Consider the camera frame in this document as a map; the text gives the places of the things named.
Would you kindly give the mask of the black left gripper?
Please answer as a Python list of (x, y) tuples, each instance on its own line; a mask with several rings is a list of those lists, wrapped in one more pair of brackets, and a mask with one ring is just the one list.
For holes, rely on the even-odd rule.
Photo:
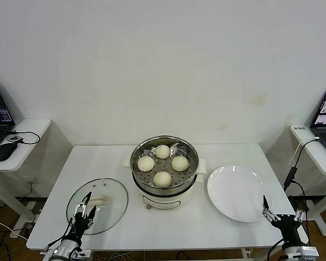
[(83, 236), (84, 232), (88, 230), (92, 224), (96, 213), (96, 206), (93, 206), (88, 216), (86, 209), (91, 198), (92, 192), (87, 193), (83, 199), (77, 204), (75, 209), (75, 221), (72, 225), (72, 234), (76, 236)]

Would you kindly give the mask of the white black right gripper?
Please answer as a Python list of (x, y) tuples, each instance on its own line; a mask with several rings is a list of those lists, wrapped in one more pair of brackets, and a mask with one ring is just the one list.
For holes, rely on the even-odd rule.
[(262, 214), (271, 225), (279, 229), (284, 240), (284, 245), (300, 245), (300, 236), (298, 228), (300, 222), (304, 220), (304, 211), (297, 209), (295, 215), (282, 215), (278, 216), (269, 209), (266, 196), (263, 195), (263, 210)]

